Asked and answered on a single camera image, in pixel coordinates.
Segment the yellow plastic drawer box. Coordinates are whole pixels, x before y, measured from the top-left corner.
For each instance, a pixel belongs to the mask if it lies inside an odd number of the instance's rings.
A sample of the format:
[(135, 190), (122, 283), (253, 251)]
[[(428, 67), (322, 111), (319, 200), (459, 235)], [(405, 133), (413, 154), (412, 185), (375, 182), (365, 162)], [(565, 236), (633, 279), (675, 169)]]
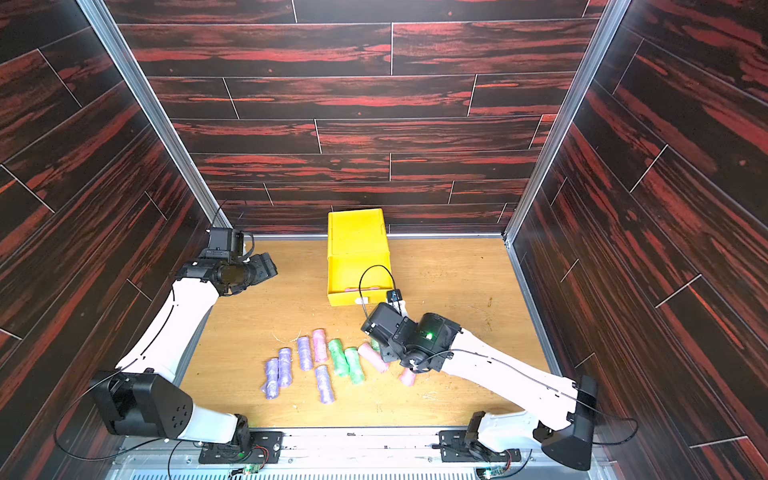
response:
[[(327, 297), (333, 307), (378, 304), (394, 288), (390, 249), (380, 208), (328, 214)], [(349, 287), (386, 286), (388, 290), (344, 292)]]

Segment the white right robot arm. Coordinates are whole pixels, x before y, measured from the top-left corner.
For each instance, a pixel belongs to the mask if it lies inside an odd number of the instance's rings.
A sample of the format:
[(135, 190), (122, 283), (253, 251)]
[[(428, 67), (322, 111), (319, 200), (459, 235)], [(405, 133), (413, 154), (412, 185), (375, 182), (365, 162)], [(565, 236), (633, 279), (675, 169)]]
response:
[(539, 450), (577, 471), (591, 467), (597, 384), (574, 381), (519, 361), (484, 343), (441, 315), (426, 313), (419, 322), (380, 303), (361, 327), (382, 348), (387, 363), (398, 362), (414, 374), (442, 372), (477, 384), (519, 407), (512, 414), (473, 414), (463, 450), (490, 460), (508, 450)]

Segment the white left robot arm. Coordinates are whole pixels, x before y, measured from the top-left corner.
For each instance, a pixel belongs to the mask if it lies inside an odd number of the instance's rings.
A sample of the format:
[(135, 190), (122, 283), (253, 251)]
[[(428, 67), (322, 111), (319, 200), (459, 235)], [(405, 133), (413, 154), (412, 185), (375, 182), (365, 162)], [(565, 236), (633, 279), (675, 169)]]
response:
[(116, 364), (100, 371), (89, 392), (112, 435), (200, 442), (221, 461), (246, 459), (254, 442), (243, 415), (195, 404), (175, 385), (184, 352), (217, 300), (275, 277), (266, 254), (198, 258), (185, 263), (145, 333)]

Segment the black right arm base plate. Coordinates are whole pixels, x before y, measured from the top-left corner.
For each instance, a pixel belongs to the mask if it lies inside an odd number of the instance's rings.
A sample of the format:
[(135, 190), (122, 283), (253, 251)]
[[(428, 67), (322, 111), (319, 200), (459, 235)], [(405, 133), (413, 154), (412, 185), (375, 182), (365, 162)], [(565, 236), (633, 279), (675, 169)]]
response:
[(445, 463), (519, 462), (522, 459), (519, 449), (495, 452), (477, 440), (467, 440), (466, 435), (466, 430), (439, 431), (438, 442), (432, 448), (440, 451)]

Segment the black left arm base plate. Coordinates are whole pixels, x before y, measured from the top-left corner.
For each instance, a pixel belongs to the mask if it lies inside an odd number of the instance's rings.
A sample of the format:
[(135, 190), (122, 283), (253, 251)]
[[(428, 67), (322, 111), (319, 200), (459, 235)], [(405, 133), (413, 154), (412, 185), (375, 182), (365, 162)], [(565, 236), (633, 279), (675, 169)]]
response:
[(264, 466), (280, 460), (284, 433), (272, 430), (251, 430), (249, 439), (238, 435), (227, 444), (204, 443), (198, 457), (203, 465), (251, 464)]

